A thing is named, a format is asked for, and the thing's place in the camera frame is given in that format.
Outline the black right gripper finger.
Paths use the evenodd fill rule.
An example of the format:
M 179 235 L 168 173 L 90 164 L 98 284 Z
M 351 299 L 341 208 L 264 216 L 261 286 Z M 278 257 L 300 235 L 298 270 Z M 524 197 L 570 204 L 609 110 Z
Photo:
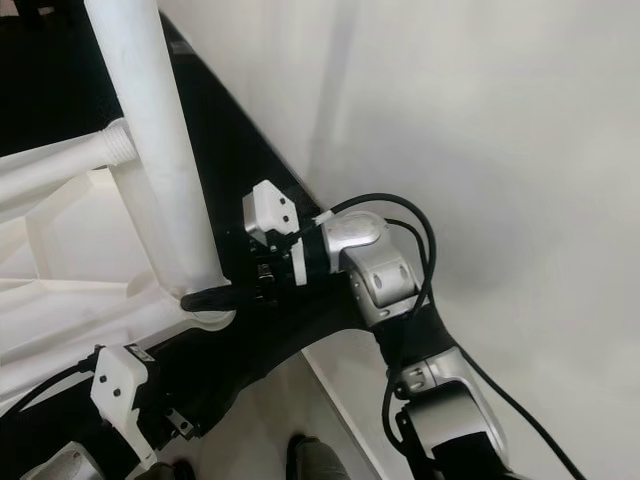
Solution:
M 259 305 L 265 297 L 264 288 L 257 285 L 219 285 L 184 294 L 180 307 L 187 312 L 229 312 Z

